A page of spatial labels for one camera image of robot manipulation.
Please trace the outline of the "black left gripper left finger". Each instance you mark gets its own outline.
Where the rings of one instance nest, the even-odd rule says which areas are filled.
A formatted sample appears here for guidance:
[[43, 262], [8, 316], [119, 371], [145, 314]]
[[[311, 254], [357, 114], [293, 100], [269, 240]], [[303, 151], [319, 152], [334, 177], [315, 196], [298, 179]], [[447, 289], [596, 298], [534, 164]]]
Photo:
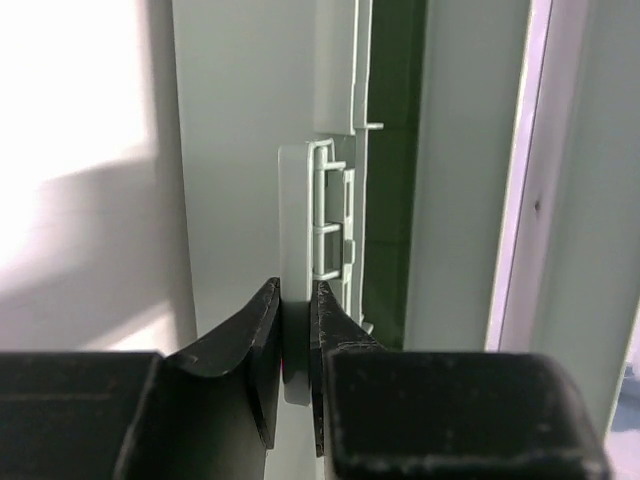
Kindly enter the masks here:
[[118, 455], [117, 479], [261, 479], [275, 443], [281, 361], [279, 281], [158, 360]]

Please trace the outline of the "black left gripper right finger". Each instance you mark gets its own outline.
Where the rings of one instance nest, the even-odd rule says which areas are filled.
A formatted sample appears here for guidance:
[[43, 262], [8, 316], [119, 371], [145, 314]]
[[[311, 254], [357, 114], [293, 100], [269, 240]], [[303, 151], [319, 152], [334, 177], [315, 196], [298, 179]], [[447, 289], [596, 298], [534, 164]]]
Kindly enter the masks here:
[[609, 479], [570, 375], [538, 354], [399, 352], [310, 302], [316, 453], [331, 479]]

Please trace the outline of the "green toolbox with clear lid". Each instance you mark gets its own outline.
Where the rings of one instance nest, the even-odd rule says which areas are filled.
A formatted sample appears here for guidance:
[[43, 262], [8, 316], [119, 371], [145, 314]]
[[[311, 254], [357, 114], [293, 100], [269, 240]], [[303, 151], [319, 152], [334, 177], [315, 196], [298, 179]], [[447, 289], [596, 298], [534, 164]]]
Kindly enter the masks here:
[[484, 350], [527, 1], [176, 1], [200, 330], [266, 278], [308, 405], [312, 284], [418, 350]]

